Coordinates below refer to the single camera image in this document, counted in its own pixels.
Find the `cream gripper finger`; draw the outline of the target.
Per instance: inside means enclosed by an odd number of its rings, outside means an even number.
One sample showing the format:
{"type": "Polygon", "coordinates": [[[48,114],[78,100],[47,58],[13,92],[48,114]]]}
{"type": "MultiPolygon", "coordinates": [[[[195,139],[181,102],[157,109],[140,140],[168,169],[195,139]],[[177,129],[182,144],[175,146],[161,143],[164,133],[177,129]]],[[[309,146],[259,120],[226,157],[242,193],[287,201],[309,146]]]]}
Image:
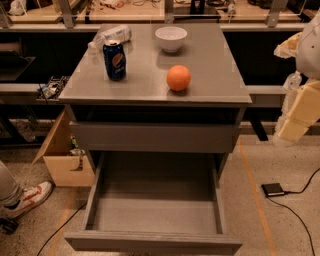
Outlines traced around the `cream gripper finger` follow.
{"type": "Polygon", "coordinates": [[[274,55],[284,59],[296,57],[298,42],[301,35],[302,33],[298,32],[279,44],[274,50],[274,55]]]}
{"type": "Polygon", "coordinates": [[[320,119],[320,81],[313,80],[285,97],[276,125],[277,143],[296,143],[320,119]]]}

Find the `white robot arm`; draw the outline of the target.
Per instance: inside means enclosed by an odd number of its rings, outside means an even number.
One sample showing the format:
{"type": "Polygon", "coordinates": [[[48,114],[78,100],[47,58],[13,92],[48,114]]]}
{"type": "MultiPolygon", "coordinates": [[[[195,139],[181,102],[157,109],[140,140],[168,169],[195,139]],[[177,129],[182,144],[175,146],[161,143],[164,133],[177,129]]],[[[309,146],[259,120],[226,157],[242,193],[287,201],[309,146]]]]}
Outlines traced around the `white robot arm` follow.
{"type": "Polygon", "coordinates": [[[273,135],[275,145],[290,146],[320,119],[320,11],[274,54],[296,62],[296,71],[283,84],[286,96],[273,135]]]}

